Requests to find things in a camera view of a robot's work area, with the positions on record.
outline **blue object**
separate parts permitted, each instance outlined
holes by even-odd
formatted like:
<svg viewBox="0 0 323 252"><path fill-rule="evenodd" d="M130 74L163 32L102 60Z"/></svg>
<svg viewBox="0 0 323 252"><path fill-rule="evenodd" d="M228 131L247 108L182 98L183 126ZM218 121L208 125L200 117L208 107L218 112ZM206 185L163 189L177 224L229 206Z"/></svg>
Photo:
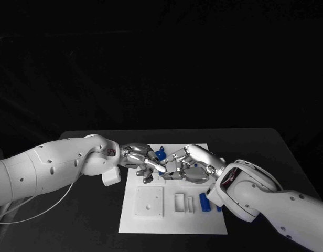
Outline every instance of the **blue object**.
<svg viewBox="0 0 323 252"><path fill-rule="evenodd" d="M202 211L203 211L203 212L212 211L209 199L206 198L205 193L200 193L199 197L200 197Z"/></svg>
<svg viewBox="0 0 323 252"><path fill-rule="evenodd" d="M164 153L164 148L163 147L160 147L160 150L156 152L156 156L157 156L160 161L163 161L166 159L166 153Z"/></svg>

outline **table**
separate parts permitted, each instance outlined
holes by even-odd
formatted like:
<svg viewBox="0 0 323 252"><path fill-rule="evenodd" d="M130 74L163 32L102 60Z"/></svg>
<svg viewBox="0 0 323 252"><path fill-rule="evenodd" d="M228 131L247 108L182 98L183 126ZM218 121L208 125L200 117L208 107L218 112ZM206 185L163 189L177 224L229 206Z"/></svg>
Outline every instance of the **table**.
<svg viewBox="0 0 323 252"><path fill-rule="evenodd" d="M311 182L278 132L258 129L68 131L59 139L100 134L125 144L208 143L226 162L245 159L278 179L285 190L319 198ZM42 216L9 227L0 252L10 251L310 251L285 238L260 214L244 222L223 206L228 235L118 234L127 170L123 181L105 187L101 176L82 176L59 205ZM68 186L39 195L19 210L15 221L42 213Z"/></svg>

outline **white board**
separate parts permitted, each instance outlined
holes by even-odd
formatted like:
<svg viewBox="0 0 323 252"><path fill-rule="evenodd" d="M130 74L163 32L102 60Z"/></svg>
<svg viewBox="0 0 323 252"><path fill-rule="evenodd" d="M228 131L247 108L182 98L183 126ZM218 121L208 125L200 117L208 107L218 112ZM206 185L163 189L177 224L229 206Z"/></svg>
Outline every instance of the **white board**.
<svg viewBox="0 0 323 252"><path fill-rule="evenodd" d="M164 147L166 155L180 150L187 144L150 144L154 151ZM198 144L208 149L208 144ZM167 171L176 171L174 162L166 165ZM199 194L206 193L209 185L215 182L212 178L205 184L193 184L187 181L166 181L159 172L153 173L153 182L143 183L143 177L136 176L136 172L140 169L128 169L124 206L121 210L120 219L120 233L140 233L140 234L221 234L226 235L226 226L223 220L223 213L218 212L216 205L211 202L211 212L202 212ZM140 191L143 195L149 194L149 197L141 196L143 201L137 200L140 197ZM163 213L160 215L160 206L157 205L156 198L159 195L154 193L162 192L162 208ZM183 194L185 212L176 212L176 194L177 197Z"/></svg>

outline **gray table surface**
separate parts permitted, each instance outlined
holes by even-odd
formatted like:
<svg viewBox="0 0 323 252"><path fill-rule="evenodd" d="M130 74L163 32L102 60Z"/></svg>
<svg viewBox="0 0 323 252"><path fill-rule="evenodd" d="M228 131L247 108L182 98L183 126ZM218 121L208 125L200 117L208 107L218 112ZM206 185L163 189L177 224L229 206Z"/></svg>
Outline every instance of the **gray table surface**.
<svg viewBox="0 0 323 252"><path fill-rule="evenodd" d="M100 134L125 144L141 142L208 143L226 162L245 159L278 179L285 190L319 198L313 185L274 129L94 130L68 131L61 139ZM105 187L101 176L82 176L59 205L42 216L9 227L0 252L10 251L308 251L275 231L262 214L244 222L223 206L228 235L118 234L124 202L123 181ZM43 212L68 186L38 196L19 210L15 221Z"/></svg>

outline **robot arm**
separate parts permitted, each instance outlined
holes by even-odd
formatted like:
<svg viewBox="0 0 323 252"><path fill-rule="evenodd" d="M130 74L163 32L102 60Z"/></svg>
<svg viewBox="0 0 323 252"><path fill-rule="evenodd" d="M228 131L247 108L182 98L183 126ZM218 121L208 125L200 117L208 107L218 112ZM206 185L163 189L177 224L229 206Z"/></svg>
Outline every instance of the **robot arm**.
<svg viewBox="0 0 323 252"><path fill-rule="evenodd" d="M48 142L0 160L0 206L61 189L78 180L81 174L102 174L104 185L113 185L121 180L120 162L164 172L157 161L150 146L134 143L120 147L100 135Z"/></svg>
<svg viewBox="0 0 323 252"><path fill-rule="evenodd" d="M311 251L323 251L323 202L306 194L283 190L272 175L257 165L236 160L229 165L206 149L190 145L173 153L160 164L192 158L206 168L199 180L213 176L216 182L206 191L206 197L247 222L252 222L260 213L267 217L280 234ZM163 175L166 180L187 178L187 164L177 172Z"/></svg>

